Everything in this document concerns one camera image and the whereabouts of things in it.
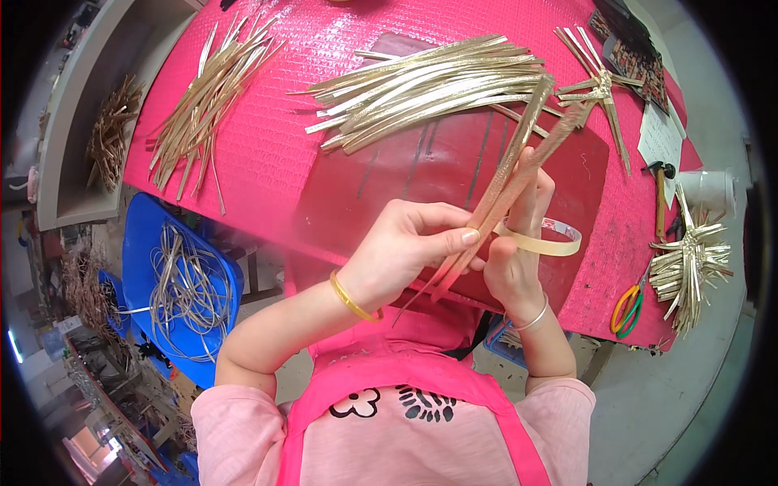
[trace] white container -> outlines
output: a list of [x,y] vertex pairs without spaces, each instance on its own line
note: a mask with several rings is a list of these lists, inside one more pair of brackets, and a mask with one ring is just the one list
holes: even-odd
[[704,204],[708,209],[724,210],[727,216],[734,216],[734,178],[729,169],[716,172],[679,172],[675,176],[675,182],[683,186],[686,201],[690,206]]

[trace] floor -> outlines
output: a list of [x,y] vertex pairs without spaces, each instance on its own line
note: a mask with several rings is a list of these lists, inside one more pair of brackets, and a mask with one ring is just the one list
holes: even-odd
[[[675,0],[626,3],[651,31],[668,70],[684,92],[689,113],[687,133],[706,168],[731,168],[742,196],[750,181],[744,148],[748,129],[713,48]],[[126,204],[131,190],[125,190]],[[740,382],[753,325],[753,315],[741,313],[745,297],[745,198],[738,203],[737,215],[726,222],[735,276],[708,293],[712,306],[704,309],[699,327],[661,356],[617,346],[594,383],[598,403],[591,422],[589,467],[589,481],[594,486],[678,484],[715,434]],[[123,228],[124,215],[120,215],[95,232],[105,242],[108,260],[117,274],[121,274]],[[282,260],[271,246],[261,252],[260,261],[265,264],[259,269],[260,288],[270,288],[283,278]],[[239,320],[277,299],[280,297],[242,306]],[[570,344],[581,371],[596,346],[577,335]],[[481,346],[474,356],[476,371],[494,375],[511,400],[524,397],[525,369]],[[311,369],[305,350],[293,356],[277,373],[277,401],[299,397]]]

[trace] hand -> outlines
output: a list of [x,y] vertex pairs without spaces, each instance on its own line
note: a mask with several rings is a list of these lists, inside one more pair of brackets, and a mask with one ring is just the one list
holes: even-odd
[[[532,153],[527,147],[521,158]],[[554,180],[543,169],[533,177],[508,213],[506,227],[531,238],[540,238],[541,224],[554,194]],[[509,236],[501,236],[489,247],[489,260],[484,267],[484,280],[489,291],[499,300],[517,326],[531,322],[540,315],[545,304],[543,288],[538,280],[537,253],[517,249]]]
[[[424,267],[438,266],[449,255],[478,242],[478,230],[464,228],[471,214],[442,202],[421,204],[389,201],[356,249],[338,272],[338,281],[357,305],[367,312],[395,301]],[[449,226],[424,236],[428,228]],[[483,269],[475,259],[471,267]]]

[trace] green scissor handle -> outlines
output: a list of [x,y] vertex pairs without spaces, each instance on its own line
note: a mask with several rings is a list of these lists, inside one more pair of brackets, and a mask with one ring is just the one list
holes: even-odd
[[[616,337],[618,339],[624,339],[627,337],[629,333],[632,332],[632,329],[635,327],[635,324],[637,324],[637,320],[640,318],[640,310],[643,308],[643,293],[638,292],[637,297],[635,298],[635,303],[632,306],[632,309],[629,310],[629,313],[624,318],[624,325],[619,330],[619,332],[616,333]],[[629,327],[627,327],[627,321],[629,318],[632,317],[632,322],[629,323]]]

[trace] pink textured mat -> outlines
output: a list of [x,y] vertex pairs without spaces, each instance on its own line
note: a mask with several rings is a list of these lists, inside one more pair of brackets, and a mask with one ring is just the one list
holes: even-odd
[[[370,46],[386,31],[434,44],[503,33],[544,58],[546,68],[560,85],[571,84],[587,74],[552,31],[556,26],[585,25],[593,8],[587,0],[353,0],[345,4],[272,0],[264,5],[259,0],[244,0],[222,12],[219,1],[211,0],[181,36],[150,89],[138,119],[124,181],[175,202],[182,171],[174,174],[166,192],[159,194],[148,182],[152,154],[145,150],[143,135],[167,116],[195,76],[199,53],[215,21],[219,21],[216,39],[221,40],[235,12],[239,17],[259,12],[279,16],[272,33],[286,39],[286,47],[254,79],[222,123],[216,139],[216,165],[226,216],[219,214],[210,172],[199,198],[188,197],[195,182],[190,180],[179,204],[262,238],[341,263],[343,256],[306,247],[292,238],[289,224],[321,137],[308,136],[303,130],[316,121],[313,101],[285,93],[359,66],[362,59],[352,52]],[[600,49],[596,36],[591,35],[591,39]],[[613,306],[637,282],[651,258],[648,242],[653,235],[655,205],[654,182],[640,174],[643,164],[636,148],[643,102],[626,89],[614,92],[635,175],[626,177],[607,119],[602,110],[595,109],[587,126],[610,147],[605,188],[591,242],[559,312],[559,320],[567,330],[608,339],[613,338],[608,329]],[[683,170],[688,168],[682,163]],[[669,321],[661,319],[667,304],[657,304],[653,290],[648,289],[646,294],[640,323],[623,340],[627,344],[648,346],[671,336]]]

